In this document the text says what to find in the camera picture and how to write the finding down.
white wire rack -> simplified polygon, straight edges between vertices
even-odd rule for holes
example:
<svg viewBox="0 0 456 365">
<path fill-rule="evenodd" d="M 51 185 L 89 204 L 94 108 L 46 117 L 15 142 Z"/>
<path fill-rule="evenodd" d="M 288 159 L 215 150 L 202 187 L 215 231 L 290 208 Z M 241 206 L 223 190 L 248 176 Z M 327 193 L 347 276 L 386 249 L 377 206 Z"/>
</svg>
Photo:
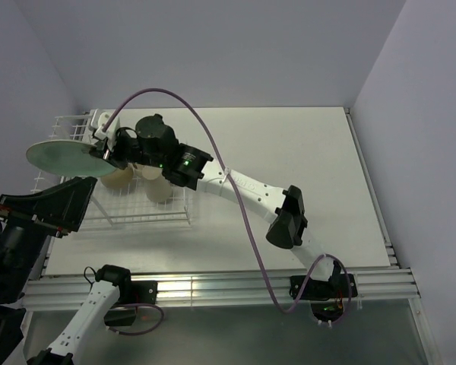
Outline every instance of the white wire rack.
<svg viewBox="0 0 456 365">
<path fill-rule="evenodd" d="M 90 115 L 60 116 L 55 119 L 49 139 L 92 142 L 86 128 Z M 67 178 L 40 171 L 32 193 L 43 191 Z M 163 203 L 151 202 L 144 191 L 145 180 L 134 176 L 122 189 L 108 189 L 98 181 L 83 219 L 81 229 L 104 229 L 119 224 L 186 222 L 190 224 L 189 190 L 173 186 L 173 194 Z"/>
</svg>

white tabletop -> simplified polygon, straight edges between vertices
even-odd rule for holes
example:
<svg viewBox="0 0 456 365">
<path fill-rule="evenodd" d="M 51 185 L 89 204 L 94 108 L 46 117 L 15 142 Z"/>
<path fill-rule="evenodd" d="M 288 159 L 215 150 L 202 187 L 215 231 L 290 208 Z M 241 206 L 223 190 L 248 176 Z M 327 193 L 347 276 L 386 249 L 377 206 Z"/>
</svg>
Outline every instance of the white tabletop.
<svg viewBox="0 0 456 365">
<path fill-rule="evenodd" d="M 384 240 L 342 108 L 209 108 L 198 110 L 227 166 L 264 183 L 301 188 L 312 238 L 347 267 L 389 266 Z M 186 109 L 127 109 L 122 126 L 159 113 L 181 142 L 214 156 Z M 48 275 L 80 274 L 87 265 L 132 272 L 257 270 L 239 207 L 193 193 L 192 225 L 133 226 L 79 232 L 54 240 Z M 249 214 L 268 269 L 301 268 L 264 238 L 268 225 Z"/>
</svg>

purple wall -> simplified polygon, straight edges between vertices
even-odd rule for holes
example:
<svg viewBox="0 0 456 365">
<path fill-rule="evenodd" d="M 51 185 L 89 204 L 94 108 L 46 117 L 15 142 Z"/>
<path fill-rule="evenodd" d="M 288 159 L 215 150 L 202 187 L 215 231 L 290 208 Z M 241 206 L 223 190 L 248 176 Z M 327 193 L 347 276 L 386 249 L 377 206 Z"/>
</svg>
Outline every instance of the purple wall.
<svg viewBox="0 0 456 365">
<path fill-rule="evenodd" d="M 404 0 L 16 0 L 71 92 L 194 106 L 351 106 Z M 149 95 L 132 107 L 179 106 Z"/>
<path fill-rule="evenodd" d="M 456 364 L 456 0 L 408 0 L 352 109 L 383 215 Z"/>
<path fill-rule="evenodd" d="M 37 170 L 25 151 L 76 104 L 12 0 L 0 0 L 0 194 L 28 193 Z"/>
</svg>

beige cup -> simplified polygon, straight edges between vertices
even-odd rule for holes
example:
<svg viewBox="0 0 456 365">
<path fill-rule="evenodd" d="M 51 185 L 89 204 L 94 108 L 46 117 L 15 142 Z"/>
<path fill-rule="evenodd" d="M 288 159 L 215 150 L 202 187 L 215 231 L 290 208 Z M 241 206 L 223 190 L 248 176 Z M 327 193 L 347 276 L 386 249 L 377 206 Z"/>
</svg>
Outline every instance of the beige cup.
<svg viewBox="0 0 456 365">
<path fill-rule="evenodd" d="M 143 177 L 142 169 L 144 168 L 144 165 L 139 165 L 138 163 L 132 163 L 130 166 L 134 169 L 134 174 L 136 176 Z"/>
<path fill-rule="evenodd" d="M 100 178 L 101 183 L 109 189 L 121 189 L 127 186 L 134 177 L 134 170 L 128 166 L 124 170 L 116 169 Z"/>
<path fill-rule="evenodd" d="M 173 195 L 173 188 L 169 181 L 162 176 L 162 169 L 143 166 L 141 168 L 141 177 L 144 179 L 145 194 L 151 202 L 162 203 Z"/>
</svg>

plate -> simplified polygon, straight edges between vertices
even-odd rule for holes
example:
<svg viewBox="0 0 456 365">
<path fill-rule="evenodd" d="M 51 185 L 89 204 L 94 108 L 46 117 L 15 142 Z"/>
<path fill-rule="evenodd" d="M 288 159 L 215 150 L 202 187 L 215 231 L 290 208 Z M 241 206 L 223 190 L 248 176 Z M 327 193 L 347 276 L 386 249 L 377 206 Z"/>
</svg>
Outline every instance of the plate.
<svg viewBox="0 0 456 365">
<path fill-rule="evenodd" d="M 81 141 L 56 139 L 33 144 L 26 157 L 42 171 L 60 176 L 101 177 L 115 171 L 114 166 L 89 154 L 92 147 Z"/>
</svg>

